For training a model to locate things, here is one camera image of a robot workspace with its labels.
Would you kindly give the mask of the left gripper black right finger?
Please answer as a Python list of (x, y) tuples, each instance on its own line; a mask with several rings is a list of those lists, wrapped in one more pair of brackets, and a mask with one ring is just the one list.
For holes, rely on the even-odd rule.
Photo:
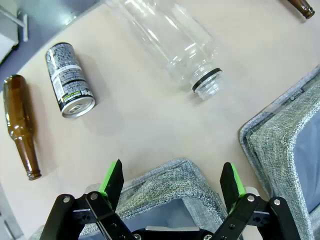
[(247, 226), (255, 226), (264, 240), (300, 240), (287, 201), (272, 197), (269, 201), (246, 192), (236, 167), (223, 165), (220, 186), (228, 216), (211, 237), (212, 240), (238, 240)]

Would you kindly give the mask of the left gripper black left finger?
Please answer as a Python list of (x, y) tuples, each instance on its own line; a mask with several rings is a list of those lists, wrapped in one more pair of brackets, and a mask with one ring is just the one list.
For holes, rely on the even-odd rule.
[(111, 163), (98, 191), (75, 198), (59, 195), (49, 213), (41, 240), (77, 240), (84, 227), (95, 224), (105, 240), (134, 240), (133, 233), (116, 213), (124, 185), (122, 162)]

